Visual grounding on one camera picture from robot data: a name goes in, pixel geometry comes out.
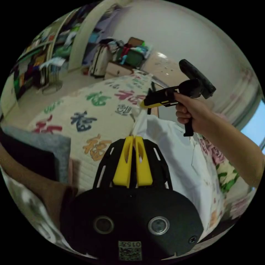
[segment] hand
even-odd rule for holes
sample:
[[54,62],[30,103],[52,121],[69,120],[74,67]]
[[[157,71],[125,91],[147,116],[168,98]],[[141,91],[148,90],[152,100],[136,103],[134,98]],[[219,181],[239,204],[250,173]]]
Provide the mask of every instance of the hand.
[[175,99],[181,103],[176,105],[178,122],[185,124],[192,117],[194,132],[205,135],[205,132],[211,126],[214,113],[198,99],[192,99],[180,93],[175,93],[174,95]]

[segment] window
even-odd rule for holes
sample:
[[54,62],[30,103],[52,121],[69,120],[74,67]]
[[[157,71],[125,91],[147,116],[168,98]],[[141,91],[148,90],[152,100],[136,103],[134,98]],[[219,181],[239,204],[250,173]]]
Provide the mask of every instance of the window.
[[264,141],[265,141],[265,103],[260,101],[259,106],[247,123],[247,125],[241,130],[241,132],[250,138],[255,144],[257,144],[264,153]]

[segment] floor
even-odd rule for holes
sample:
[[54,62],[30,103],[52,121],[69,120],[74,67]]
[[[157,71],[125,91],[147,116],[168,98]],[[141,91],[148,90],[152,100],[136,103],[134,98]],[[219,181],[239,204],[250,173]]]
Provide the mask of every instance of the floor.
[[21,129],[26,129],[33,118],[39,114],[46,106],[55,102],[80,88],[102,81],[102,78],[95,79],[92,76],[83,75],[80,70],[73,71],[62,78],[62,88],[52,94],[43,95],[35,87],[31,87],[19,99],[18,105],[1,121],[1,125],[12,125]]

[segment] label sticker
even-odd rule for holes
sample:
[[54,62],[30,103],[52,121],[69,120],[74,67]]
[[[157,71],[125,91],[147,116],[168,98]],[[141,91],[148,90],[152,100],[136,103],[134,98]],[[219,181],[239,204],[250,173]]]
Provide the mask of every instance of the label sticker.
[[119,260],[141,261],[142,243],[141,241],[118,241]]

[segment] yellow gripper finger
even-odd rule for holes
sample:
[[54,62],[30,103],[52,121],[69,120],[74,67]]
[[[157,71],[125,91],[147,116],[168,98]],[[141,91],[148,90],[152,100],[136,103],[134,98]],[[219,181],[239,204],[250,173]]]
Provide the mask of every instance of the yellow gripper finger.
[[129,188],[132,166],[132,146],[133,136],[126,137],[119,163],[113,178],[114,185],[126,186],[127,188]]
[[151,175],[147,154],[144,148],[144,141],[143,138],[140,136],[135,137],[135,151],[138,187],[150,186],[153,183],[153,178]]

